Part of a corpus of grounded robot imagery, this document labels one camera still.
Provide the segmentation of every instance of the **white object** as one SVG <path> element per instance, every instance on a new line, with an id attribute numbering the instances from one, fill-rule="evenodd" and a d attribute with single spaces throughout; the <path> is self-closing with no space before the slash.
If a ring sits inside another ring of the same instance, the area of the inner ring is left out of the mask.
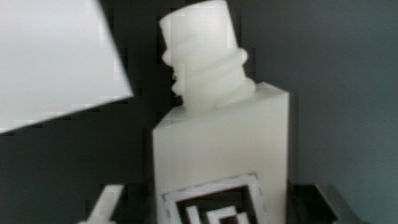
<path id="1" fill-rule="evenodd" d="M 173 224 L 164 193 L 253 172 L 266 195 L 268 221 L 282 224 L 287 93 L 264 83 L 250 87 L 243 77 L 244 56 L 221 0 L 179 9 L 159 26 L 168 48 L 163 59 L 173 68 L 173 91 L 184 104 L 172 109 L 152 132 L 157 223 Z"/>
<path id="2" fill-rule="evenodd" d="M 109 221 L 115 205 L 120 197 L 122 185 L 106 185 L 102 193 L 90 212 L 90 217 L 79 224 L 115 224 Z"/>
<path id="3" fill-rule="evenodd" d="M 253 215 L 255 219 L 260 224 L 266 224 L 266 215 L 264 215 L 264 204 L 262 204 L 262 195 L 260 195 L 260 189 L 259 189 L 259 182 L 257 178 L 252 174 L 244 174 L 237 177 L 225 178 L 218 181 L 212 181 L 198 186 L 188 187 L 186 189 L 177 189 L 173 192 L 168 192 L 161 195 L 163 197 L 163 204 L 166 209 L 166 214 L 170 214 L 170 223 L 180 224 L 180 214 L 177 209 L 177 203 L 186 202 L 189 199 L 196 199 L 200 201 L 209 201 L 209 203 L 216 203 L 216 201 L 211 201 L 207 198 L 209 195 L 214 195 L 216 193 L 232 190 L 239 187 L 246 187 L 248 190 L 248 197 L 246 200 L 241 203 L 252 203 L 252 209 L 253 209 Z M 189 219 L 189 224 L 202 224 L 198 220 L 198 212 L 196 212 L 196 206 L 186 207 L 186 214 Z M 209 210 L 205 212 L 207 216 L 207 222 L 209 224 L 218 224 L 218 221 L 221 218 L 236 216 L 239 223 L 244 224 L 246 221 L 246 215 L 244 212 L 236 213 L 234 205 L 221 207 L 214 210 Z"/>
<path id="4" fill-rule="evenodd" d="M 95 0 L 0 0 L 0 133 L 131 96 Z"/>
<path id="5" fill-rule="evenodd" d="M 163 61 L 177 79 L 172 90 L 182 96 L 188 113 L 196 114 L 253 93 L 225 1 L 205 1 L 179 9 L 159 20 L 159 27 L 166 44 Z"/>

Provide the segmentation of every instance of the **white sheet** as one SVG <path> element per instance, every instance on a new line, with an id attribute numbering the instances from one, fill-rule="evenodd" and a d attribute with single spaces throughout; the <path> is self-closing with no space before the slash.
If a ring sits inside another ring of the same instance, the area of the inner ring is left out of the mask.
<path id="1" fill-rule="evenodd" d="M 125 97 L 93 0 L 0 0 L 0 133 Z"/>

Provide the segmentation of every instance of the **gray wall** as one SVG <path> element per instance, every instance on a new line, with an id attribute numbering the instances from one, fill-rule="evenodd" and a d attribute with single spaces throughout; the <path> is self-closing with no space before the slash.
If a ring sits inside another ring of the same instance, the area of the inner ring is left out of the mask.
<path id="1" fill-rule="evenodd" d="M 291 179 L 398 223 L 398 1 L 230 3 L 250 75 L 292 93 Z"/>

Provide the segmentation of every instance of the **white paper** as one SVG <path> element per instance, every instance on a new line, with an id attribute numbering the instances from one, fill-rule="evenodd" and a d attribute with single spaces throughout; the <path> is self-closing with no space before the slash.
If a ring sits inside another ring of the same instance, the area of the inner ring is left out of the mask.
<path id="1" fill-rule="evenodd" d="M 93 0 L 0 0 L 0 133 L 131 96 Z"/>

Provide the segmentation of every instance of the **dark gray background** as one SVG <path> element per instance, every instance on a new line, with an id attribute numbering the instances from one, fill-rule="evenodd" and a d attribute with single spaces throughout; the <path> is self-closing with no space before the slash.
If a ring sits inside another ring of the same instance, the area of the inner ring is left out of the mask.
<path id="1" fill-rule="evenodd" d="M 101 4 L 136 97 L 0 136 L 3 224 L 76 223 L 108 183 L 131 186 L 117 219 L 145 216 L 150 128 L 177 101 L 156 21 L 188 2 Z M 291 180 L 333 184 L 360 218 L 395 223 L 398 1 L 228 5 L 246 74 L 291 92 Z"/>

